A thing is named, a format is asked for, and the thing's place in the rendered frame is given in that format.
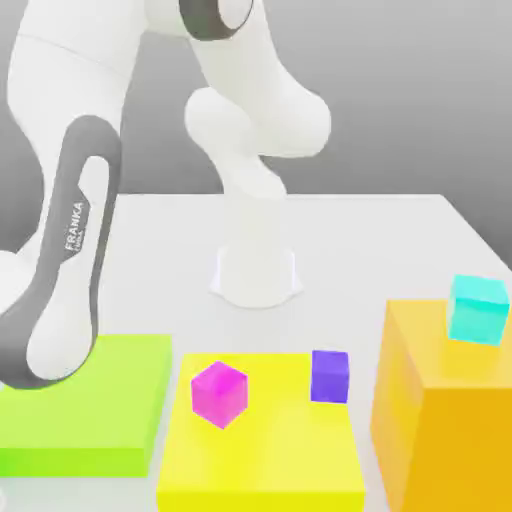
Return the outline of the large orange box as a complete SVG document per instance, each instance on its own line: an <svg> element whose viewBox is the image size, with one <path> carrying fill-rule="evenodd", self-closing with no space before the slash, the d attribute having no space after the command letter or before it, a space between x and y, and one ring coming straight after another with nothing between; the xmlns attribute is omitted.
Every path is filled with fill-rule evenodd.
<svg viewBox="0 0 512 512"><path fill-rule="evenodd" d="M391 512L512 512L512 320L452 341L445 301L388 301L370 431Z"/></svg>

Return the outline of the small cyan cube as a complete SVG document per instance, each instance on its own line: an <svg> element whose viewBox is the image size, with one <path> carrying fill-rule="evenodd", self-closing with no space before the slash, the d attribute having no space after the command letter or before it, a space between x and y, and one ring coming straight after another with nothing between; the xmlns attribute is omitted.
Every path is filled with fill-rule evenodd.
<svg viewBox="0 0 512 512"><path fill-rule="evenodd" d="M498 347L509 310L503 280L458 274L452 281L447 303L447 336L451 340Z"/></svg>

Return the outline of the large yellow box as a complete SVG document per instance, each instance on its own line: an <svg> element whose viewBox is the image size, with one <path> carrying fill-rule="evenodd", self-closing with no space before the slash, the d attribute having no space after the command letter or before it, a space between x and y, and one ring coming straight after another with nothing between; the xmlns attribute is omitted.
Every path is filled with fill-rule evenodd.
<svg viewBox="0 0 512 512"><path fill-rule="evenodd" d="M220 429L192 410L190 381L215 361L247 374L247 409ZM308 353L183 356L156 491L158 512L364 512L344 404L310 399Z"/></svg>

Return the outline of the large green box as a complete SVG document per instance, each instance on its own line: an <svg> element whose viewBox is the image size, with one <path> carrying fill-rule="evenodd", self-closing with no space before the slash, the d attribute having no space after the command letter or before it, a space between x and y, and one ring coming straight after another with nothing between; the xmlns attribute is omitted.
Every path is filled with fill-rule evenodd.
<svg viewBox="0 0 512 512"><path fill-rule="evenodd" d="M145 477L171 375L168 335L108 335L40 390L0 390L0 478Z"/></svg>

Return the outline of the small magenta cube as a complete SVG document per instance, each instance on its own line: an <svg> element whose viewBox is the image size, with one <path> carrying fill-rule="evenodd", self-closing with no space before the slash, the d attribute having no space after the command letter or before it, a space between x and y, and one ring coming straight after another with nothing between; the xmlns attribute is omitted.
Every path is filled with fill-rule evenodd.
<svg viewBox="0 0 512 512"><path fill-rule="evenodd" d="M248 407L248 376L215 361L191 380L192 410L224 429Z"/></svg>

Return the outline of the small purple cube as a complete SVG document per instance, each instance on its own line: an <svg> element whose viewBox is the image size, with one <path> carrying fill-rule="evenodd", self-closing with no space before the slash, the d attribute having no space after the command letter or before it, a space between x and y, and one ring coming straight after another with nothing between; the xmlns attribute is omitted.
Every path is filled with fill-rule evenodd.
<svg viewBox="0 0 512 512"><path fill-rule="evenodd" d="M350 382L347 352L312 352L310 398L316 402L346 403Z"/></svg>

